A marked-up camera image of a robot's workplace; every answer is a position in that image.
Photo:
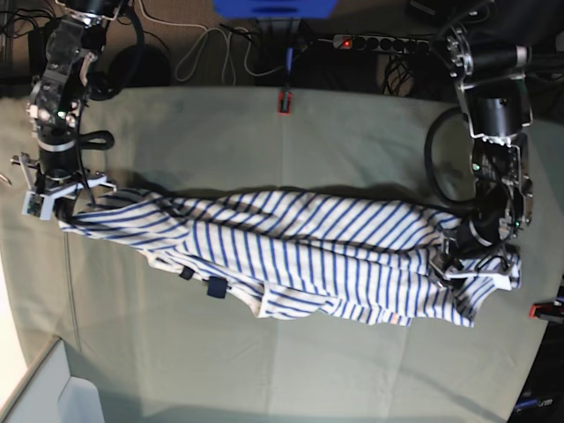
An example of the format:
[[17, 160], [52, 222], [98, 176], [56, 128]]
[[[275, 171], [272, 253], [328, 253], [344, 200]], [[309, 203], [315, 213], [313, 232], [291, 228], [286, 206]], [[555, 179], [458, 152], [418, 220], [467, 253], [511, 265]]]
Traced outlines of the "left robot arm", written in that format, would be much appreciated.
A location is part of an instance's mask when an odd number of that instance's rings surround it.
[[[446, 251], [456, 258], [493, 252], [531, 221], [525, 130], [533, 113], [526, 76], [554, 70], [548, 56], [533, 47], [562, 24], [561, 1], [455, 1], [430, 42], [449, 69], [459, 102], [432, 123], [424, 150], [435, 195], [464, 211], [462, 223], [445, 241]], [[435, 136], [454, 116], [465, 119], [473, 141], [475, 195], [467, 200], [448, 197], [434, 173]]]

